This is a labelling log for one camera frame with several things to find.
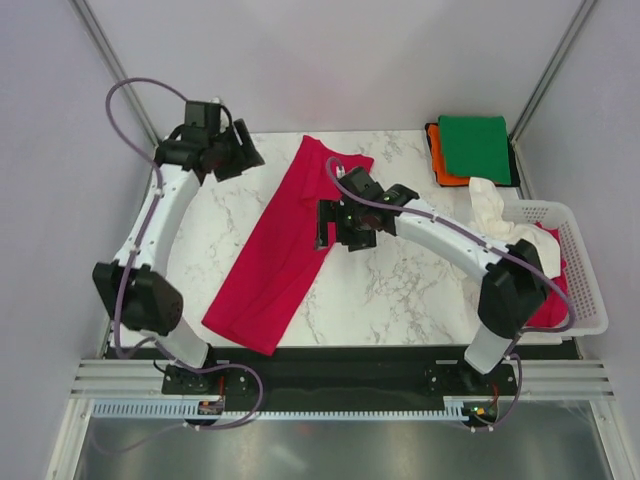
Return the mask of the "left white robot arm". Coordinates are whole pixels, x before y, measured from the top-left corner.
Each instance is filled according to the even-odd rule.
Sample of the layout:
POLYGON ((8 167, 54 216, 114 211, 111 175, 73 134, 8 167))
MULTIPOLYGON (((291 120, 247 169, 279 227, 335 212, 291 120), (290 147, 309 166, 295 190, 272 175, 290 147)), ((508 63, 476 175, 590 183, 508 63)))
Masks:
POLYGON ((183 295, 166 278, 183 217, 208 176, 221 182, 263 165, 243 119, 187 120, 150 157, 152 180, 124 244, 109 262, 98 262, 92 280, 112 322, 116 354, 129 359, 153 344, 187 367, 185 382, 208 393, 219 369, 206 358, 209 345, 183 315, 183 295))

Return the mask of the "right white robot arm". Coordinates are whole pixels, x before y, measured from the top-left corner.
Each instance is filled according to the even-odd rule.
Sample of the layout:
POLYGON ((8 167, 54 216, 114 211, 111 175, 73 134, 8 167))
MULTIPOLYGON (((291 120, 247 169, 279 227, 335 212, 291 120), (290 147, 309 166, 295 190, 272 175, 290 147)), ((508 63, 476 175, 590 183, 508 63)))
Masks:
POLYGON ((546 301, 549 288, 536 248, 526 240, 506 243, 474 231, 399 184, 372 191, 374 196, 362 201, 346 194, 319 200, 315 248, 335 242, 350 252, 372 249, 377 235, 386 233, 426 248, 475 281, 480 326, 457 377, 465 391, 483 392, 494 381, 494 368, 546 301))

